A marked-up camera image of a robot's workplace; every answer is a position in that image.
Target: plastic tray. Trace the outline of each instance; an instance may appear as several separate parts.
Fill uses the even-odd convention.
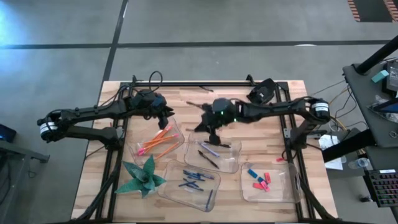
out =
[[[184,143],[184,135],[181,133],[179,130],[175,119],[174,118],[168,118],[169,124],[167,125],[167,128],[171,127],[170,130],[167,131],[167,133],[164,135],[164,137],[168,137],[174,134],[178,134],[178,137],[174,137],[168,141],[165,141],[163,143],[160,143],[157,146],[154,146],[149,152],[139,155],[139,150],[144,146],[144,143],[147,141],[153,140],[153,138],[158,135],[162,130],[159,130],[159,126],[157,124],[153,124],[149,126],[147,129],[139,132],[139,133],[134,133],[134,142],[130,145],[127,144],[130,153],[136,162],[137,165],[144,165],[145,161],[149,158],[151,154],[154,155],[154,158],[157,156],[161,155],[164,151],[166,151],[169,147],[173,146],[176,142],[178,144],[168,153],[176,150],[178,147],[180,147]]]
[[[183,170],[190,172],[198,172],[201,174],[211,175],[214,177],[213,180],[202,177],[205,181],[197,181],[196,184],[203,189],[199,191],[190,187],[182,186],[186,178],[189,181],[187,175],[183,173]],[[166,170],[164,172],[164,179],[166,183],[162,184],[158,189],[159,196],[173,200],[174,202],[182,203],[193,208],[197,208],[204,212],[210,212],[215,205],[215,198],[220,185],[220,176],[215,172],[208,172],[197,167],[189,166],[181,162],[172,160],[167,163]]]
[[[222,144],[230,145],[231,147],[214,146],[211,144],[204,143],[208,141],[208,133],[191,133],[189,135],[189,142],[187,144],[187,153],[185,154],[184,160],[187,164],[192,166],[201,167],[208,170],[214,170],[218,172],[236,173],[239,170],[239,153],[241,151],[241,142],[237,140],[231,140],[228,138],[221,138]],[[214,156],[199,142],[205,144],[212,151],[216,152],[219,157]],[[210,160],[212,160],[218,167],[217,169],[209,161],[199,155],[198,150],[204,153]]]
[[[252,169],[259,177],[264,178],[268,172],[271,183],[268,184],[270,191],[256,189],[253,183],[259,183],[254,177],[248,174]],[[251,164],[242,165],[241,190],[243,199],[248,202],[274,202],[274,203],[297,203],[300,201],[300,182],[297,170],[293,164]]]

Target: orange pencil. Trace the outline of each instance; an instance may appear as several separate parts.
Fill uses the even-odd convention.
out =
[[[170,152],[176,145],[178,145],[180,142],[176,142],[174,145],[170,146],[166,151],[162,152],[160,155],[158,155],[155,159],[158,159],[162,156],[164,156],[166,153]]]
[[[171,137],[178,137],[178,134],[174,134],[174,135],[171,136]],[[165,142],[165,141],[167,141],[167,140],[169,140],[169,138],[164,138],[164,139],[162,139],[162,140],[159,140],[159,141],[157,141],[157,142],[152,143],[150,146],[146,146],[146,147],[140,148],[140,149],[138,150],[138,155],[141,156],[141,155],[147,153],[147,152],[148,152],[150,149],[152,149],[154,146],[157,146],[158,144],[160,144],[160,143],[162,143],[162,142]]]
[[[163,130],[162,130],[158,135],[156,135],[151,141],[155,141],[155,140],[158,140],[158,139],[162,138],[162,137],[167,133],[167,131],[169,131],[171,128],[172,128],[172,127],[169,126],[168,128],[163,129]]]
[[[160,141],[160,140],[164,140],[164,139],[170,139],[170,138],[176,137],[176,136],[178,136],[178,134],[173,134],[172,136],[169,136],[169,137],[164,137],[164,138],[158,138],[158,139],[155,139],[155,140],[150,140],[150,141],[144,142],[144,145],[150,144],[150,143],[153,144],[154,142],[157,142],[157,141]]]

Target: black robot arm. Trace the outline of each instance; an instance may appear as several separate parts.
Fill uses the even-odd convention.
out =
[[[50,112],[45,118],[39,119],[40,135],[47,142],[58,141],[63,138],[80,138],[99,140],[107,149],[118,149],[121,141],[115,128],[93,129],[75,126],[75,124],[96,119],[111,118],[124,119],[130,116],[143,116],[145,119],[158,118],[159,128],[164,129],[168,124],[167,117],[172,116],[173,109],[169,108],[166,99],[152,90],[138,91],[135,96],[119,97],[104,106],[89,108],[61,109]]]
[[[307,134],[317,125],[326,124],[330,120],[328,103],[309,96],[268,105],[218,98],[212,105],[203,104],[200,108],[205,112],[201,116],[202,122],[195,128],[195,132],[210,133],[209,142],[214,145],[221,144],[220,137],[216,135],[216,129],[232,122],[252,123],[270,116],[297,114],[302,116],[305,121],[300,127],[292,130],[290,143],[305,147]]]

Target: red eraser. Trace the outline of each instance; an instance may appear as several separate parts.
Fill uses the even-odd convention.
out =
[[[254,188],[257,188],[257,189],[260,189],[260,190],[264,190],[264,188],[262,187],[262,185],[259,184],[259,183],[253,183],[253,187],[254,187]]]
[[[265,181],[262,181],[260,184],[262,185],[262,187],[264,188],[264,190],[265,190],[266,192],[269,191],[269,187],[268,187],[268,185],[266,184]]]
[[[271,176],[269,175],[268,172],[265,172],[265,173],[264,173],[264,177],[266,178],[267,184],[270,184],[270,183],[271,183]]]

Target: gray floor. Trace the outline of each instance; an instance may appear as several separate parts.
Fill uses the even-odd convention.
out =
[[[0,1],[0,44],[109,44],[121,3]],[[119,42],[384,40],[393,38],[397,27],[355,22],[345,0],[130,0]],[[342,80],[343,66],[361,62],[379,47],[118,49],[109,79],[130,80],[133,74],[147,79],[154,70],[166,80],[242,80],[250,73],[256,79],[305,80],[313,93]],[[0,123],[18,131],[18,145],[51,155],[48,164],[32,162],[38,176],[27,178],[20,192],[16,223],[69,219],[87,141],[46,144],[36,120],[56,108],[93,105],[108,54],[109,49],[0,50],[0,94],[5,96]],[[317,96],[330,100],[344,87]],[[346,97],[333,103],[332,112]],[[346,110],[352,106],[349,102]],[[341,120],[352,124],[358,117],[356,109]],[[356,200],[366,194],[360,178],[330,182],[340,218],[394,223],[388,209]]]

